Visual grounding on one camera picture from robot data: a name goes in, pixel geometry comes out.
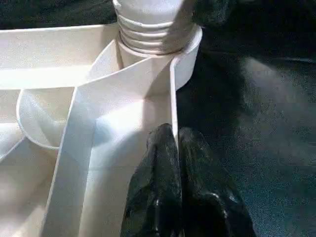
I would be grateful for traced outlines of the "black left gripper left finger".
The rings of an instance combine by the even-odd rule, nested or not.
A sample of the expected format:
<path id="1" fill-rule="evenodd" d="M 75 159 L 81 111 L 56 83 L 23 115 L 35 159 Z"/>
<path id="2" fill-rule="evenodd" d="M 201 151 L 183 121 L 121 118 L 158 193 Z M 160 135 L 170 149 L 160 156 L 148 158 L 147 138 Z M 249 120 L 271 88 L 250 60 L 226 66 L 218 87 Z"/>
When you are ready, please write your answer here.
<path id="1" fill-rule="evenodd" d="M 148 135 L 147 149 L 129 183 L 121 224 L 122 237 L 179 237 L 182 185 L 172 126 L 164 123 Z"/>

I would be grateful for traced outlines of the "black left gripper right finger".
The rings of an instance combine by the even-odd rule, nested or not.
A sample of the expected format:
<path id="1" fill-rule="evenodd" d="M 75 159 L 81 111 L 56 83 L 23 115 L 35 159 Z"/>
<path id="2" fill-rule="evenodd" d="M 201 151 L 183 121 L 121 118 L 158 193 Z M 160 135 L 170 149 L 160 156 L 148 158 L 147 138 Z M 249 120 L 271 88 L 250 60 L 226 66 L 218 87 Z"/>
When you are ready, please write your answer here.
<path id="1" fill-rule="evenodd" d="M 179 131 L 183 228 L 187 237 L 254 237 L 252 219 L 230 175 L 204 136 Z"/>

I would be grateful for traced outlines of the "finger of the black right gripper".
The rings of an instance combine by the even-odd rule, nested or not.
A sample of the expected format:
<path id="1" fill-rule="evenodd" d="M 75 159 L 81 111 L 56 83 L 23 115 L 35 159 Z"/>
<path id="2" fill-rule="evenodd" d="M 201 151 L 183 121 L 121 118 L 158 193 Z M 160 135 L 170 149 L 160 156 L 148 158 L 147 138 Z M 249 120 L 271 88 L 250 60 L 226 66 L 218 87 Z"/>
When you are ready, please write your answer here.
<path id="1" fill-rule="evenodd" d="M 237 5 L 237 0 L 197 0 L 192 20 L 201 27 L 223 25 Z"/>

